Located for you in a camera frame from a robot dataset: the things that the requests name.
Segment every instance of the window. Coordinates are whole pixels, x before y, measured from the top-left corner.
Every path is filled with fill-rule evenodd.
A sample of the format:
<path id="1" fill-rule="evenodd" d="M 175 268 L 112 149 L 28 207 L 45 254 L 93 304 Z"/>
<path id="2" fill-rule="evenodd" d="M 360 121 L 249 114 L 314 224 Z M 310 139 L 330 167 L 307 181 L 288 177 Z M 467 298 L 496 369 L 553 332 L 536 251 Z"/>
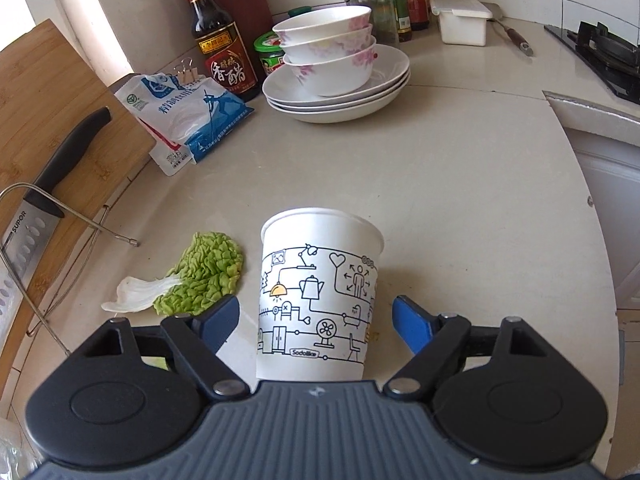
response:
<path id="1" fill-rule="evenodd" d="M 24 0 L 0 0 L 0 50 L 34 26 Z"/>

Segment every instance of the green jar lid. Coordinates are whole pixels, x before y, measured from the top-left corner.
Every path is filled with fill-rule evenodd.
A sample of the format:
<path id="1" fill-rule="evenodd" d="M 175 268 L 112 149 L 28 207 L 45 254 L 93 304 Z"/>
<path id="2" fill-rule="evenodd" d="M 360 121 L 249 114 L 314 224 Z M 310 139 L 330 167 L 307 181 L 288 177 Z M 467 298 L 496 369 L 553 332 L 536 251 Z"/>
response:
<path id="1" fill-rule="evenodd" d="M 279 52 L 282 50 L 280 47 L 280 38 L 275 32 L 270 30 L 254 41 L 254 49 L 256 52 Z"/>
<path id="2" fill-rule="evenodd" d="M 300 14 L 306 14 L 307 12 L 311 12 L 313 9 L 311 7 L 304 6 L 304 7 L 296 7 L 295 9 L 291 9 L 288 12 L 288 15 L 290 18 L 293 18 L 294 16 L 299 16 Z"/>

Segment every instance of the spatula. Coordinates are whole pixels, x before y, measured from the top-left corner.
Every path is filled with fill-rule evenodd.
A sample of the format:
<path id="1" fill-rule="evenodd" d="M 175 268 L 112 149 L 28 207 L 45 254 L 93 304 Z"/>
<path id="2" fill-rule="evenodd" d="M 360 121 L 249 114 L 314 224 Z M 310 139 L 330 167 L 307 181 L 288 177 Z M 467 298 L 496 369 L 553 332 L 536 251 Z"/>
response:
<path id="1" fill-rule="evenodd" d="M 533 56 L 533 49 L 529 46 L 527 40 L 525 40 L 514 28 L 508 27 L 500 21 L 503 18 L 502 9 L 500 8 L 500 6 L 497 4 L 486 4 L 484 2 L 482 2 L 482 4 L 494 15 L 490 21 L 498 23 L 507 33 L 507 36 L 510 38 L 512 43 L 521 51 L 523 51 L 527 56 Z"/>

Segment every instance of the white plastic container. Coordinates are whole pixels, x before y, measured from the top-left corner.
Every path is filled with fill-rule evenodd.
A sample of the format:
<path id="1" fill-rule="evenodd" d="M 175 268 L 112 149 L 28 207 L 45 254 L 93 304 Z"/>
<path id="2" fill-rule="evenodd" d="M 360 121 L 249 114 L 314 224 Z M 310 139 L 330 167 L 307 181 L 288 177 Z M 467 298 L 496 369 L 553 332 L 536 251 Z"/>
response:
<path id="1" fill-rule="evenodd" d="M 492 12 L 478 0 L 431 0 L 444 43 L 485 46 Z"/>
<path id="2" fill-rule="evenodd" d="M 308 207 L 277 214 L 261 235 L 257 377 L 360 380 L 380 231 L 356 215 Z"/>

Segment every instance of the white bowl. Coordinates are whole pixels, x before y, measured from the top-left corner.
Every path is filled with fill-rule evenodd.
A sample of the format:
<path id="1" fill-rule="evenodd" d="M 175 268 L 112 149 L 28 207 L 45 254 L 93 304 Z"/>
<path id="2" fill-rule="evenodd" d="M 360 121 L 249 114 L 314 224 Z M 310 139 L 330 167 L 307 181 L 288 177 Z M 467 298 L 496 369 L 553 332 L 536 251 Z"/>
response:
<path id="1" fill-rule="evenodd" d="M 291 46 L 365 28 L 370 14 L 371 9 L 365 6 L 330 7 L 284 20 L 273 27 L 273 31 L 283 43 Z"/>
<path id="2" fill-rule="evenodd" d="M 371 37 L 371 29 L 369 27 L 338 34 L 323 40 L 308 41 L 306 43 L 297 43 L 289 45 L 281 43 L 280 47 L 284 50 L 292 63 L 311 64 L 322 63 L 323 61 L 333 61 L 341 57 L 351 56 L 369 46 Z"/>
<path id="3" fill-rule="evenodd" d="M 321 96 L 346 94 L 367 82 L 376 55 L 376 40 L 357 54 L 333 61 L 311 64 L 295 64 L 285 54 L 284 64 L 291 67 L 293 75 L 308 92 Z"/>
<path id="4" fill-rule="evenodd" d="M 409 58 L 402 50 L 377 44 L 371 76 L 363 86 L 353 92 L 338 97 L 320 97 L 307 92 L 287 65 L 269 74 L 262 85 L 262 91 L 266 98 L 277 104 L 300 107 L 336 105 L 379 94 L 402 79 L 408 70 Z"/>
<path id="5" fill-rule="evenodd" d="M 382 99 L 384 96 L 391 94 L 395 90 L 398 90 L 400 87 L 407 84 L 409 78 L 411 77 L 411 71 L 408 71 L 402 79 L 397 81 L 394 85 L 389 88 L 381 91 L 378 94 L 373 94 L 369 97 L 364 97 L 362 99 L 356 99 L 355 101 L 350 101 L 348 103 L 341 103 L 338 105 L 323 105 L 323 106 L 289 106 L 284 105 L 276 101 L 272 101 L 267 97 L 267 101 L 270 104 L 274 105 L 277 108 L 281 108 L 282 110 L 287 110 L 289 112 L 302 112 L 302 113 L 315 113 L 315 112 L 331 112 L 335 110 L 344 110 L 345 108 L 353 108 L 354 106 L 363 105 L 366 103 L 370 103 L 372 101 L 377 101 L 378 99 Z"/>
<path id="6" fill-rule="evenodd" d="M 359 119 L 360 117 L 364 117 L 372 114 L 373 112 L 377 112 L 378 110 L 380 110 L 380 108 L 384 108 L 396 97 L 398 97 L 398 94 L 402 91 L 403 88 L 404 84 L 400 85 L 393 92 L 381 97 L 380 99 L 375 99 L 374 101 L 370 101 L 362 105 L 352 106 L 350 108 L 341 108 L 340 110 L 329 110 L 326 112 L 291 112 L 290 110 L 280 108 L 277 104 L 269 100 L 267 100 L 267 103 L 274 110 L 277 110 L 283 114 L 287 114 L 294 119 L 302 121 L 303 123 L 342 123 L 344 121 Z"/>

